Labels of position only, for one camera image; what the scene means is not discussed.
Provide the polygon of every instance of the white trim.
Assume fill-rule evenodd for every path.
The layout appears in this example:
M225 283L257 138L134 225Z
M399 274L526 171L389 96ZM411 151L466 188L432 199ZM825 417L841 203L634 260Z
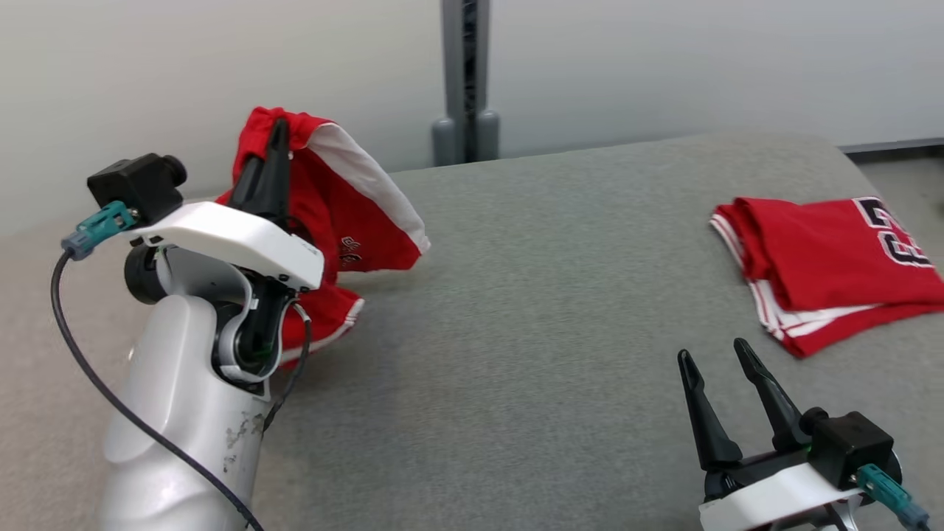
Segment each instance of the white trim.
M811 310L807 312L790 312L797 316L800 323L808 323L823 319L835 319L847 316L856 312L877 308L881 304L863 304L861 306L836 306L835 308L823 308L822 310Z
M334 173L377 206L401 231L406 232L420 254L430 249L426 226L387 172L341 126L328 122L312 133L308 149Z
M740 241L737 240L737 236L733 232L731 234L728 234L728 232L725 231L724 229L725 224L722 224L722 222L719 220L723 220L725 224L727 223L727 220L721 216L712 216L709 223L711 224L712 227L715 228L717 233L721 235L721 239L724 240L725 245L728 246L728 250L731 252L731 255L734 257L734 260L737 262L737 265L739 267L744 267L744 263L741 260L741 253L738 252L738 248L741 245Z
M769 331L773 331L774 326L771 326L770 319L767 318L767 308L764 306L764 302L761 300L761 294L757 291L757 286L754 283L748 282L748 287L750 288L750 293L754 296L754 307L757 309L757 318L760 319L761 324L764 325Z
M757 293L760 295L761 300L764 301L767 312L773 315L770 321L777 329L783 330L788 326L801 324L795 316L790 312L785 312L784 309L780 307L777 298L773 295L773 288L770 287L770 281L762 279L755 281L755 283L757 285Z
M309 353L326 347L328 344L337 340L338 337L341 337L345 334L345 332L350 330L350 328L354 326L354 323L357 322L357 315L361 312L361 308L363 308L363 299L357 299L357 302L355 302L354 305L351 306L350 311L347 312L347 316L345 316L345 322L341 323L341 326L339 326L338 329L335 330L331 335L312 342L311 346L309 347ZM284 364L286 362L296 360L300 355L301 347L298 347L297 349L291 349L290 351L284 351L282 353L281 363Z
M810 321L808 323L803 323L799 326L786 329L786 334L790 337L803 337L804 335L812 334L817 330L821 330L826 326L833 324L835 319L823 319L819 321Z
M718 224L720 224L725 232L731 236L732 240L734 241L734 247L737 248L737 255L743 258L744 245L741 243L741 238L737 235L737 231L734 230L734 226L731 224L731 221L721 214L715 214L713 217L717 218L716 221Z

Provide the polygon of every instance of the gray table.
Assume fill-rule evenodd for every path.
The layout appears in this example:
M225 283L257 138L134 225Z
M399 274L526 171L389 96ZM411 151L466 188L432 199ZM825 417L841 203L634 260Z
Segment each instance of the gray table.
M906 485L944 519L944 317L798 361L764 334L707 225L733 196L875 194L826 143L701 136L394 177L432 249L412 271L344 278L367 304L265 440L253 505L268 530L698 529L703 473L675 355L693 352L729 435L757 454L770 431L736 336L799 408L857 409L892 434ZM123 253L77 266L64 295L113 382L146 316L114 279ZM73 529L101 489L110 411L52 335L40 281L55 253L36 256L15 271L37 285L9 287L39 297L32 317L4 314L36 352L0 386L33 408L5 420L4 495L11 529ZM860 513L863 529L893 522Z

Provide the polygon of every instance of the cloth garment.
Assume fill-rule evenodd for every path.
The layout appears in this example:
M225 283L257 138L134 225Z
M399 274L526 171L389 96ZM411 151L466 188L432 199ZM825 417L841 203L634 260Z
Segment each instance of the cloth garment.
M430 248L422 219L379 164L337 124L304 112L257 108L239 137L233 182L246 158L265 158L279 118L289 125L292 150L289 216L293 232L324 254L317 290L299 301L312 318L312 350L350 329L363 306L356 293L336 285L340 271L409 269ZM230 192L216 199L226 204ZM282 363L300 353L305 328L295 312L282 325Z
M798 357L867 328L944 310L944 283L877 197L798 205L738 197L710 221L767 331Z

